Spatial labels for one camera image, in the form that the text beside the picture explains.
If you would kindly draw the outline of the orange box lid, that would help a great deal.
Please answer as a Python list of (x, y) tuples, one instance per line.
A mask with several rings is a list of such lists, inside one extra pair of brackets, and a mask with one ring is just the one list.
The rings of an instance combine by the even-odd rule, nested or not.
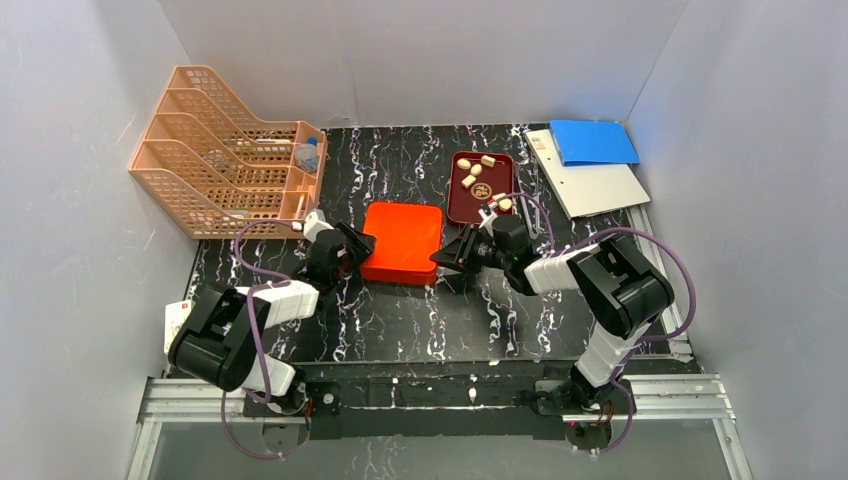
[(371, 203), (366, 211), (363, 231), (375, 236), (377, 241), (374, 253), (362, 266), (393, 270), (430, 269), (436, 265), (430, 260), (430, 255), (441, 247), (443, 223), (442, 210), (436, 206)]

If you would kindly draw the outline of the orange chocolate box with tray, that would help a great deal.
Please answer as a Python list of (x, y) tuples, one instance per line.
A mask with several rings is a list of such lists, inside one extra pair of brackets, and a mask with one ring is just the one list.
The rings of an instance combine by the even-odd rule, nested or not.
[(433, 265), (427, 270), (393, 270), (363, 265), (362, 277), (369, 281), (399, 284), (406, 286), (427, 286), (437, 281), (438, 267)]

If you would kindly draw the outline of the dark red chocolate tray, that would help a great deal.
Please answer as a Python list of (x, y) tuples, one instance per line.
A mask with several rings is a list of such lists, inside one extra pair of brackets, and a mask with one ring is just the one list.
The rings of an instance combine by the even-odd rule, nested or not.
[(453, 155), (446, 216), (455, 225), (478, 224), (478, 210), (493, 197), (515, 192), (514, 160), (507, 154), (460, 151)]

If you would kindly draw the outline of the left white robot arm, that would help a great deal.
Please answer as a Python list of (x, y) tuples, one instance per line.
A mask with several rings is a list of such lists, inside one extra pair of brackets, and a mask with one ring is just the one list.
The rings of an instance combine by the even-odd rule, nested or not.
[(249, 287), (207, 285), (167, 349), (170, 365), (225, 393), (242, 390), (285, 415), (312, 404), (304, 373), (270, 356), (264, 331), (312, 317), (324, 299), (374, 254), (373, 235), (311, 213), (302, 221), (264, 220), (301, 233), (307, 256), (292, 274), (267, 270), (270, 281)]

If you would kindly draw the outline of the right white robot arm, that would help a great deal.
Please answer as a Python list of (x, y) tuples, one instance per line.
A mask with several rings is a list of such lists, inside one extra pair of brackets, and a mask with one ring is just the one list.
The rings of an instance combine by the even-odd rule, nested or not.
[(521, 395), (545, 408), (610, 405), (613, 393), (625, 389), (621, 377), (633, 351), (675, 300), (668, 280), (624, 238), (611, 236), (569, 253), (543, 255), (515, 214), (498, 216), (486, 226), (463, 226), (430, 258), (464, 274), (499, 269), (514, 290), (527, 296), (561, 290), (582, 295), (595, 318), (584, 353), (562, 383)]

